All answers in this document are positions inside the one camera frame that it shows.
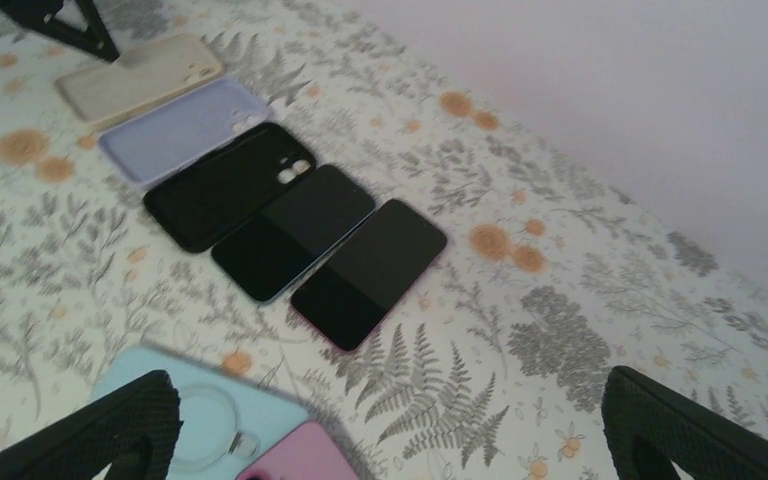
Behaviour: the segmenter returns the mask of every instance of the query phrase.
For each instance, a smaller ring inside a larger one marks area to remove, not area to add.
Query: white wall
[[[768,1],[337,1],[768,287]]]

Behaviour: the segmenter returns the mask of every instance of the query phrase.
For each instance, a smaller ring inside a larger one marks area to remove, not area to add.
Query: phone screen
[[[298,288],[293,308],[337,348],[355,350],[446,243],[437,227],[390,200]]]
[[[293,172],[298,162],[307,170]],[[313,154],[289,132],[263,123],[153,188],[143,204],[182,249],[200,253],[315,166]]]
[[[213,247],[214,261],[254,301],[272,301],[375,211],[343,172],[324,165]]]

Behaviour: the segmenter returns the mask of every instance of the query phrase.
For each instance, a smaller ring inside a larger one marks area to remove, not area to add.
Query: floral tablecloth
[[[321,163],[450,246],[336,353],[286,295],[258,308],[176,248],[52,89],[91,60],[0,16],[0,449],[140,341],[298,398],[375,478],[615,478],[599,403],[617,364],[768,438],[768,293],[357,14],[97,4],[122,48],[203,36]]]

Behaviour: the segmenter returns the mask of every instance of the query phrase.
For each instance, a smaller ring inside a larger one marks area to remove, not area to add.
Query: purple phone case
[[[310,420],[263,454],[237,480],[358,480],[328,432]]]
[[[98,146],[125,181],[148,190],[268,117],[262,100],[222,77],[102,133]]]

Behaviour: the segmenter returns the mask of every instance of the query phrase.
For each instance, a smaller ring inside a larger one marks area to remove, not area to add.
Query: pink phone case
[[[358,480],[358,476],[328,432],[311,420],[243,470],[237,480]]]

